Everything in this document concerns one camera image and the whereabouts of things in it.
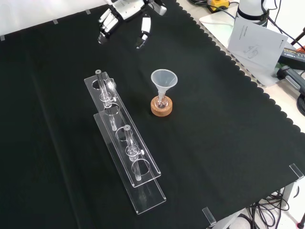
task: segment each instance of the yellow device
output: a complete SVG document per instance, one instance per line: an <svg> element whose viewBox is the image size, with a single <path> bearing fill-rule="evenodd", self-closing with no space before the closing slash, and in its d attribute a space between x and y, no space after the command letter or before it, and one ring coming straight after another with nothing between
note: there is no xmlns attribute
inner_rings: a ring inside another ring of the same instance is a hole
<svg viewBox="0 0 305 229"><path fill-rule="evenodd" d="M229 2L229 0L208 0L208 4L225 10L229 7L230 2ZM210 10L210 12L215 13L215 12L220 11L219 9L217 9L215 7L211 7L211 6L207 6L207 8Z"/></svg>

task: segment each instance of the wooden base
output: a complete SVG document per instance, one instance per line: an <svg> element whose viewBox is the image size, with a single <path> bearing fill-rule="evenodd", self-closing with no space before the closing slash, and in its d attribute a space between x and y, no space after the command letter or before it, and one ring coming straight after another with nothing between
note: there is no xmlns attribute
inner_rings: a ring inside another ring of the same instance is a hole
<svg viewBox="0 0 305 229"><path fill-rule="evenodd" d="M168 106L166 108L158 108L155 106L154 101L156 100L156 98L158 98L157 96L154 97L151 101L151 110L152 113L158 117L164 117L169 115L172 112L173 109L173 102L172 100L166 96L167 100L168 100Z"/></svg>

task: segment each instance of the clear acrylic rack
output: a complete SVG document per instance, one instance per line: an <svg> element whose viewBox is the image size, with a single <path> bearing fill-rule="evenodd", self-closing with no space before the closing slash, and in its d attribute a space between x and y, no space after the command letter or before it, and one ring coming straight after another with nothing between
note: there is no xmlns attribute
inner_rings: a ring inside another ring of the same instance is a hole
<svg viewBox="0 0 305 229"><path fill-rule="evenodd" d="M118 95L114 80L100 70L95 74L85 79L99 111L94 118L132 205L141 214L166 201L156 180L161 172Z"/></svg>

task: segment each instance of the instruction sheet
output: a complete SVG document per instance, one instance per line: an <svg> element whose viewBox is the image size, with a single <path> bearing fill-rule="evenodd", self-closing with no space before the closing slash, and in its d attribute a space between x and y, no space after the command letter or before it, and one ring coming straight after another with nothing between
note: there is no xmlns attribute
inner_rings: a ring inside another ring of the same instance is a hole
<svg viewBox="0 0 305 229"><path fill-rule="evenodd" d="M247 62L273 70L287 39L285 35L245 19L236 18L228 50L234 55L245 58Z"/></svg>

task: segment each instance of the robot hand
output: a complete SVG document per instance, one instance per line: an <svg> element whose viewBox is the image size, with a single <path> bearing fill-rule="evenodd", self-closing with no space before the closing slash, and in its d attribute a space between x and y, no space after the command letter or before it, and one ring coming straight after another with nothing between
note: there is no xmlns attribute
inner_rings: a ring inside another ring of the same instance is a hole
<svg viewBox="0 0 305 229"><path fill-rule="evenodd" d="M114 30L123 22L129 21L139 14L142 14L146 5L149 5L154 11L163 16L166 12L166 7L162 0L117 0L112 2L106 0L109 9L99 19L100 35L99 43L104 44ZM149 35L151 29L151 18L147 13L143 13L142 29L140 37L136 43L136 48L141 48Z"/></svg>

